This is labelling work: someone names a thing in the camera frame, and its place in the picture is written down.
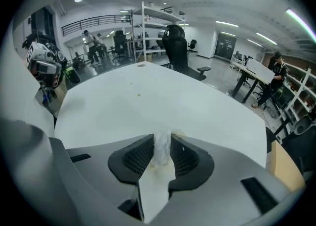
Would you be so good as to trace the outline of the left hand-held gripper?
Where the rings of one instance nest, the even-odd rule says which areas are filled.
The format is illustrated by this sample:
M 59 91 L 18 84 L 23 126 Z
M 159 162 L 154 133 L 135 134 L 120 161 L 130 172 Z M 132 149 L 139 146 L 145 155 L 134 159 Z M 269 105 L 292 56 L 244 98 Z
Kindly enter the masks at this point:
M 37 42 L 30 44 L 25 57 L 28 70 L 44 88 L 58 86 L 62 65 L 54 59 L 53 52 Z

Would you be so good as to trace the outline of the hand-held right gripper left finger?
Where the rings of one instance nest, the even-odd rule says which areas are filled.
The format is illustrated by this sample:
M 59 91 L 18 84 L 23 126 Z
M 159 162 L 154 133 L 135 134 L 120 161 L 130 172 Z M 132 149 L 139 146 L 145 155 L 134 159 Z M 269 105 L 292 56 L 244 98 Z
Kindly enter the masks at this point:
M 108 167 L 118 181 L 137 183 L 154 154 L 154 135 L 147 135 L 129 146 L 113 152 Z

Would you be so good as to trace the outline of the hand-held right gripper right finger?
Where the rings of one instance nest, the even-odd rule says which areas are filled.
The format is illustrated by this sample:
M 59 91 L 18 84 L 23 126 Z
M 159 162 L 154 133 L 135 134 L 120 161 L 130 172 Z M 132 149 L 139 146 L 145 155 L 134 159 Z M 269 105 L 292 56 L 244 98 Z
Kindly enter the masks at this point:
M 175 168 L 175 179 L 168 184 L 169 192 L 195 190 L 205 183 L 214 171 L 211 155 L 172 134 L 170 157 Z

